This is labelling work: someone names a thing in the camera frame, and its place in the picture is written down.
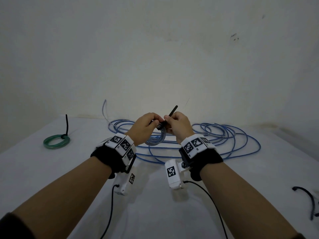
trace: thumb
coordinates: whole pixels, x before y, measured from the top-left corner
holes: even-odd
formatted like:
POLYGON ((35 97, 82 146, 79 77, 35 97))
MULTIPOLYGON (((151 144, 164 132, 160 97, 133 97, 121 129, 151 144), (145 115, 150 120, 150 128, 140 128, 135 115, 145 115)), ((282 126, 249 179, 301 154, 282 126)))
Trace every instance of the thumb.
POLYGON ((175 120, 173 118, 171 118, 168 115, 164 116, 165 121, 167 121, 168 124, 173 125, 173 123, 175 122, 175 120))
POLYGON ((152 121, 151 124, 148 125, 149 128, 152 129, 152 131, 157 127, 157 125, 159 124, 159 121, 158 120, 154 120, 152 121))

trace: left hand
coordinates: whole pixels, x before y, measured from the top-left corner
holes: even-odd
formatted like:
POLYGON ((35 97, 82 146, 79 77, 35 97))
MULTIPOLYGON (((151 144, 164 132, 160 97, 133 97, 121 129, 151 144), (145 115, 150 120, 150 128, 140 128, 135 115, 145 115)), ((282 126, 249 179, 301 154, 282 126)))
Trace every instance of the left hand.
POLYGON ((131 129, 125 133, 125 135, 128 135, 134 141, 135 146, 140 145, 145 143, 150 138, 153 130, 162 121, 164 121, 164 119, 156 113, 147 113, 137 119, 137 121, 133 124, 131 129))

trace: forearm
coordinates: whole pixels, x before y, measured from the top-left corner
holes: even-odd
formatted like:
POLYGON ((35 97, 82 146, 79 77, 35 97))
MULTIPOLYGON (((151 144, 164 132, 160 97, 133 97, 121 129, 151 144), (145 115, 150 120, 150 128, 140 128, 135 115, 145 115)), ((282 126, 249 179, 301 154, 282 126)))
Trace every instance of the forearm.
POLYGON ((91 157, 44 187, 13 213, 37 239, 67 238, 111 172, 109 166, 91 157))
POLYGON ((234 238, 293 238, 288 221, 225 163, 207 164, 200 176, 234 238))

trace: black cord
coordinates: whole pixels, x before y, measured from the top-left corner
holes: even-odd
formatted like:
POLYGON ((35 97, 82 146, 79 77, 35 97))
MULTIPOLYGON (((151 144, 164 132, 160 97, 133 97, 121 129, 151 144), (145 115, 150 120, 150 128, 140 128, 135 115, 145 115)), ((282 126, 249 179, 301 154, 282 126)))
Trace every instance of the black cord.
MULTIPOLYGON (((204 190, 205 191, 205 193, 210 197, 210 199, 213 201, 213 198, 211 197, 211 195, 202 187, 202 186, 200 186, 199 184, 197 184, 197 183, 194 183, 193 181, 183 181, 184 183, 192 183, 192 184, 195 184, 195 185, 197 185, 199 188, 201 188, 202 190, 204 190)), ((214 205, 215 205, 215 207, 216 207, 216 210, 217 210, 217 212, 218 212, 218 215, 219 215, 219 218, 220 218, 220 221, 221 221, 221 224, 222 224, 222 226, 223 226, 223 229, 224 229, 224 233, 225 233, 225 237, 226 237, 226 239, 228 239, 228 236, 227 236, 227 233, 226 233, 226 229, 225 229, 225 226, 224 226, 224 223, 223 223, 223 219, 221 218, 221 215, 220 215, 220 213, 219 213, 219 210, 218 210, 218 208, 217 208, 217 206, 216 206, 216 204, 215 204, 215 202, 213 201, 213 203, 214 203, 214 205)))
POLYGON ((68 115, 65 114, 65 119, 66 119, 66 133, 61 135, 61 138, 64 139, 64 136, 68 135, 68 131, 69 131, 69 122, 68 122, 68 115))
POLYGON ((108 220, 108 225, 103 233, 103 235, 101 236, 100 239, 102 239, 106 233, 106 231, 108 230, 108 227, 110 226, 110 223, 111 223, 111 219, 112 219, 112 213, 113 213, 113 195, 114 195, 114 187, 120 187, 120 185, 114 185, 113 188, 112 188, 112 199, 111 199, 111 214, 110 214, 110 219, 108 220))
POLYGON ((311 209, 311 214, 310 214, 310 220, 312 221, 314 219, 314 216, 315 217, 319 217, 319 213, 315 214, 315 200, 314 200, 314 197, 312 196, 312 194, 310 194, 310 192, 308 190, 306 190, 305 188, 302 188, 302 187, 298 187, 298 186, 295 186, 292 188, 293 191, 296 191, 297 189, 301 189, 303 190, 304 192, 306 192, 310 199, 311 199, 311 203, 312 203, 312 209, 311 209))

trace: green ring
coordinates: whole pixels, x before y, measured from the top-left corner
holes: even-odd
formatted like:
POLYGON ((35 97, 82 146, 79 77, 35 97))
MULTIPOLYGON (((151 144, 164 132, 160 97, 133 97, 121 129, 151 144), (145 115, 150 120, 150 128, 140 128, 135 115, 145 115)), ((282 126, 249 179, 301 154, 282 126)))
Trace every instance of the green ring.
POLYGON ((62 134, 50 136, 43 141, 43 145, 48 149, 58 149, 62 148, 70 142, 70 138, 64 135, 63 141, 54 145, 49 145, 49 143, 55 139, 61 138, 62 134))

